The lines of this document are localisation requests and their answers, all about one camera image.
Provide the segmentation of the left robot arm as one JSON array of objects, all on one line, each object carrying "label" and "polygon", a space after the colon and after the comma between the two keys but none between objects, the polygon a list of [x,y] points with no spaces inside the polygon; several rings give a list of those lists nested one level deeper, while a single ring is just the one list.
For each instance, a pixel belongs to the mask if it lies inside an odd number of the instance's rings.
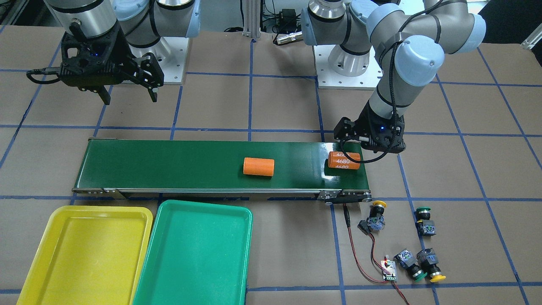
[{"label": "left robot arm", "polygon": [[374,50],[382,78],[356,120],[341,118],[334,139],[399,154],[405,149],[407,108],[434,79],[445,55],[480,46],[487,25],[468,12],[465,0],[425,0],[413,15],[395,3],[311,0],[302,10],[301,28],[309,46],[333,45],[339,54],[363,60]]}]

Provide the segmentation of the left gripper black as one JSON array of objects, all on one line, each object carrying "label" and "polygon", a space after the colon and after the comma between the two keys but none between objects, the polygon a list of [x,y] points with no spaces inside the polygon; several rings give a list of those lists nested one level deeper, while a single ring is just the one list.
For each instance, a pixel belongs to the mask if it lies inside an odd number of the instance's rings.
[{"label": "left gripper black", "polygon": [[340,119],[334,128],[334,139],[339,143],[339,150],[344,152],[344,144],[347,141],[354,141],[360,144],[362,148],[385,152],[389,148],[389,154],[399,154],[405,150],[403,139],[405,121],[404,116],[399,116],[396,120],[386,119],[378,116],[369,104],[364,106],[360,116],[356,121],[350,119]]}]

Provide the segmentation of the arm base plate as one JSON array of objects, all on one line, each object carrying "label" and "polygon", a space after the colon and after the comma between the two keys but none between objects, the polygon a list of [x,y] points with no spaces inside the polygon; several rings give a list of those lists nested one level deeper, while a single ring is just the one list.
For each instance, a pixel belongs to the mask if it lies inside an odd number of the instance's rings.
[{"label": "arm base plate", "polygon": [[364,55],[346,53],[340,46],[314,46],[314,63],[320,89],[374,90],[383,76],[374,49]]},{"label": "arm base plate", "polygon": [[130,46],[130,50],[136,57],[152,52],[164,73],[164,83],[182,85],[190,42],[191,39],[187,37],[161,37],[154,46],[147,48]]}]

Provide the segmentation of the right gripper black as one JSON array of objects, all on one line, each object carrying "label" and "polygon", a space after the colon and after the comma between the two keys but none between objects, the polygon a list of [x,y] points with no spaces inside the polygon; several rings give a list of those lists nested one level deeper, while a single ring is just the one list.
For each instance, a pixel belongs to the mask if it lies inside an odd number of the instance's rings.
[{"label": "right gripper black", "polygon": [[156,56],[145,53],[135,59],[118,21],[96,37],[87,37],[82,25],[73,21],[62,38],[60,81],[93,90],[104,105],[109,105],[111,96],[105,86],[135,79],[134,83],[145,87],[156,103],[158,89],[164,85],[164,72]]}]

